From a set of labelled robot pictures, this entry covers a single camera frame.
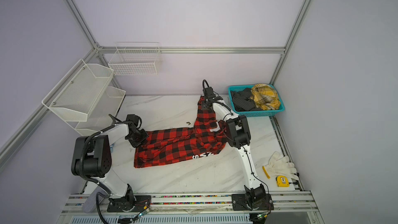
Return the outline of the red black plaid shirt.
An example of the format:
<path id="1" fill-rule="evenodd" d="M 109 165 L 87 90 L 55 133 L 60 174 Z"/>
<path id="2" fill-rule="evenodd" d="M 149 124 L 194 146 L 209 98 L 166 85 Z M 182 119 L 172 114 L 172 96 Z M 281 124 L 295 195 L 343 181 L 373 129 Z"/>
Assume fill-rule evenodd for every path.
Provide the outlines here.
<path id="1" fill-rule="evenodd" d="M 146 141 L 135 149 L 134 167 L 165 166 L 219 154 L 228 142 L 223 122 L 216 120 L 214 111 L 203 110 L 203 102 L 201 96 L 192 128 L 148 131 Z"/>

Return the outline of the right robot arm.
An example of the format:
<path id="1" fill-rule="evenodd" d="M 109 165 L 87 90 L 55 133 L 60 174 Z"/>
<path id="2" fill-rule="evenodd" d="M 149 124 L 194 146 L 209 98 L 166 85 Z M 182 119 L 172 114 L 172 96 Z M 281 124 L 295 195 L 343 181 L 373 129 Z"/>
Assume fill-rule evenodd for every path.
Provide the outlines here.
<path id="1" fill-rule="evenodd" d="M 258 178 L 250 150 L 251 133 L 247 117 L 233 112 L 224 99 L 208 84 L 202 81 L 204 102 L 202 109 L 210 110 L 218 115 L 221 121 L 220 128 L 227 138 L 228 144 L 237 152 L 245 178 L 244 204 L 242 207 L 254 211 L 265 209 L 273 210 L 272 198 L 266 183 Z"/>

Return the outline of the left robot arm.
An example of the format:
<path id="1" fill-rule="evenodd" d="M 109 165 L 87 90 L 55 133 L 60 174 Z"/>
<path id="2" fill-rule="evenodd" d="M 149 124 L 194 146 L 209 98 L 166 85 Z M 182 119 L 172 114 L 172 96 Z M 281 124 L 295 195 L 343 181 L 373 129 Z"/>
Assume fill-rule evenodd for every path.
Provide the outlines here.
<path id="1" fill-rule="evenodd" d="M 96 184 L 97 188 L 83 204 L 83 212 L 97 211 L 100 221 L 106 223 L 101 213 L 100 202 L 109 200 L 110 212 L 138 212 L 135 217 L 122 218 L 120 224 L 133 224 L 149 212 L 150 197 L 142 202 L 134 196 L 131 186 L 125 183 L 112 168 L 111 147 L 120 140 L 127 140 L 137 148 L 148 137 L 141 128 L 141 117 L 130 114 L 125 121 L 111 116 L 112 124 L 90 136 L 81 136 L 76 140 L 71 171 L 86 181 Z"/>

